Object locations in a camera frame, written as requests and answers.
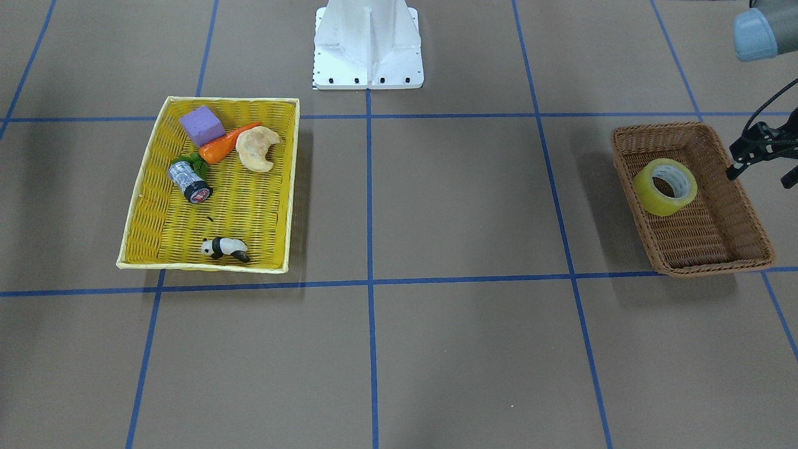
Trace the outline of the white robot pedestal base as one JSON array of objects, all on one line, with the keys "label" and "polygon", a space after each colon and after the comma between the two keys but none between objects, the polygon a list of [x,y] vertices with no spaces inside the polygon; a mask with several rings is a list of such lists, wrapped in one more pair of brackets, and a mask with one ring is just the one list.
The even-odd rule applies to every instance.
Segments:
[{"label": "white robot pedestal base", "polygon": [[330,1],[316,9],[314,20],[314,88],[425,84],[418,12],[405,1]]}]

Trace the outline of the yellow woven basket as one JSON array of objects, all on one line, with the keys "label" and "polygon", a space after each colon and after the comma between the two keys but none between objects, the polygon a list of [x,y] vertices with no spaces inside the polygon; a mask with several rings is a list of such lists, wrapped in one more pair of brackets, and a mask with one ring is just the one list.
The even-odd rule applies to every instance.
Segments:
[{"label": "yellow woven basket", "polygon": [[[179,118],[207,105],[225,130],[254,122],[281,137],[267,159],[267,173],[245,168],[236,154],[211,165],[206,181],[212,196],[192,205],[168,178],[169,166],[197,151]],[[166,97],[156,116],[128,207],[118,268],[180,269],[208,272],[286,273],[290,266],[299,99]],[[200,252],[203,239],[241,239],[248,263]]]}]

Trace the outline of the yellow clear tape roll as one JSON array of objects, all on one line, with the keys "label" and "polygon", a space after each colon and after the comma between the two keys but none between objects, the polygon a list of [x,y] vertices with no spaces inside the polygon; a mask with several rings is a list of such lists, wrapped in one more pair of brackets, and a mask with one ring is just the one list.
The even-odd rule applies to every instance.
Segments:
[{"label": "yellow clear tape roll", "polygon": [[655,216],[671,216],[687,207],[698,194],[692,171],[670,158],[648,163],[633,179],[641,207]]}]

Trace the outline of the orange toy carrot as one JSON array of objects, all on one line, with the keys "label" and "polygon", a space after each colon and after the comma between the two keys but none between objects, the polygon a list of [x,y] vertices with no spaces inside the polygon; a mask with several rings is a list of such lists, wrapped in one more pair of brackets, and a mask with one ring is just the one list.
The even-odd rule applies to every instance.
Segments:
[{"label": "orange toy carrot", "polygon": [[252,128],[256,128],[260,126],[259,122],[254,122],[245,126],[241,126],[236,128],[235,130],[228,131],[222,137],[217,139],[211,140],[207,144],[204,144],[199,148],[199,156],[209,165],[215,165],[219,162],[222,162],[229,153],[231,153],[234,148],[236,148],[236,143],[240,134],[244,133],[245,131],[252,130]]}]

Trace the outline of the brown wicker basket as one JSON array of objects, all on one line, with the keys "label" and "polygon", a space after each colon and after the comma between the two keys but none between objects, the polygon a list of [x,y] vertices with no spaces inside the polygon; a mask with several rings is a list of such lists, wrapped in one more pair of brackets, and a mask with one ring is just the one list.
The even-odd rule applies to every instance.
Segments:
[{"label": "brown wicker basket", "polygon": [[[727,179],[732,162],[713,128],[701,122],[622,126],[611,142],[613,165],[656,272],[698,278],[772,267],[775,250],[746,190]],[[698,183],[693,202],[671,216],[647,213],[633,190],[636,174],[658,158],[686,165]]]}]

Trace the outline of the purple foam cube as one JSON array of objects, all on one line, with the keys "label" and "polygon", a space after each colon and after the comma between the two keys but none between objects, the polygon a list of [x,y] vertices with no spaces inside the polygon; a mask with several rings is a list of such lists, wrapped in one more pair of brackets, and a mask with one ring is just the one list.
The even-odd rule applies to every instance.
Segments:
[{"label": "purple foam cube", "polygon": [[202,105],[182,115],[179,118],[179,122],[185,133],[187,133],[188,138],[197,147],[225,136],[226,133],[219,117],[207,105]]}]

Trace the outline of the small cylindrical can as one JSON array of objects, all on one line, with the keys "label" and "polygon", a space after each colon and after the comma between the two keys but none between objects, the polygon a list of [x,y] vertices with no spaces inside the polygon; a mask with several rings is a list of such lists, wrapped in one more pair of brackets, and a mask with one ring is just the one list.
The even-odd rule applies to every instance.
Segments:
[{"label": "small cylindrical can", "polygon": [[212,188],[191,167],[189,162],[173,162],[167,171],[168,178],[176,185],[188,203],[197,205],[212,196]]}]

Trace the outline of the small panda figurine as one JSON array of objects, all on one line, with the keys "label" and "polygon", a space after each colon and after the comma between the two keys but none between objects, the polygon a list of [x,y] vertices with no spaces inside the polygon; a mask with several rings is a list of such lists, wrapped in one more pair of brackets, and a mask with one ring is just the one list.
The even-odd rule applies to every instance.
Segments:
[{"label": "small panda figurine", "polygon": [[212,259],[221,259],[225,256],[230,256],[242,263],[251,261],[248,256],[248,246],[244,241],[241,241],[241,239],[205,238],[201,243],[200,252]]}]

